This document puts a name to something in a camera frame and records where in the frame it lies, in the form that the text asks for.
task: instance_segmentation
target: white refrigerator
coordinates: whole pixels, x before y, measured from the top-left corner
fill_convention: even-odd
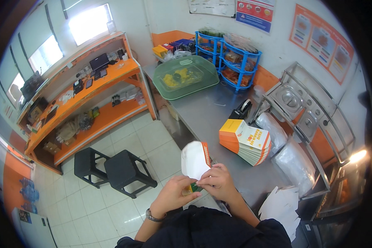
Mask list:
[[[20,238],[30,248],[56,248],[47,217],[19,209],[12,211],[15,230]]]

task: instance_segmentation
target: poster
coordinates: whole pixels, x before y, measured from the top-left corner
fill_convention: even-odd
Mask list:
[[[190,13],[221,15],[234,17],[234,0],[189,0]]]
[[[335,28],[297,4],[289,40],[313,56],[342,85],[354,49]]]
[[[275,0],[237,1],[236,21],[270,34]]]

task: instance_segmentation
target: stainless steel counter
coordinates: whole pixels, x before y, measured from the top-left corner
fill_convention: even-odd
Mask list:
[[[155,68],[156,65],[152,64],[144,66],[143,70],[152,79]],[[291,184],[281,169],[269,159],[253,167],[219,144],[219,129],[232,110],[246,98],[247,92],[234,94],[231,87],[219,83],[168,102],[195,138],[208,143],[210,157],[228,167],[237,190],[251,209],[256,210],[275,186],[282,188]]]

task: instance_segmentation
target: window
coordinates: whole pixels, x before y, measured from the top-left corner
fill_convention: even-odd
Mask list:
[[[107,23],[112,20],[109,4],[86,10],[69,21],[70,32],[79,46],[89,39],[108,31]]]
[[[22,79],[22,77],[18,73],[14,81],[12,82],[10,88],[7,91],[7,97],[15,107],[17,107],[17,102],[19,102],[21,98],[23,98],[20,88],[22,88],[24,84],[25,84],[25,81]]]
[[[54,35],[51,35],[29,58],[33,71],[44,74],[53,64],[63,57]]]

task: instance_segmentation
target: yellow food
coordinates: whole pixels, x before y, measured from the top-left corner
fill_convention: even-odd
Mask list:
[[[193,79],[192,77],[193,72],[189,72],[187,68],[183,68],[182,70],[176,70],[175,73],[180,75],[180,79],[178,79],[178,81],[175,80],[173,75],[170,74],[166,74],[165,77],[163,78],[163,81],[169,87],[174,87],[177,86],[178,84],[183,84],[189,82],[190,79]]]

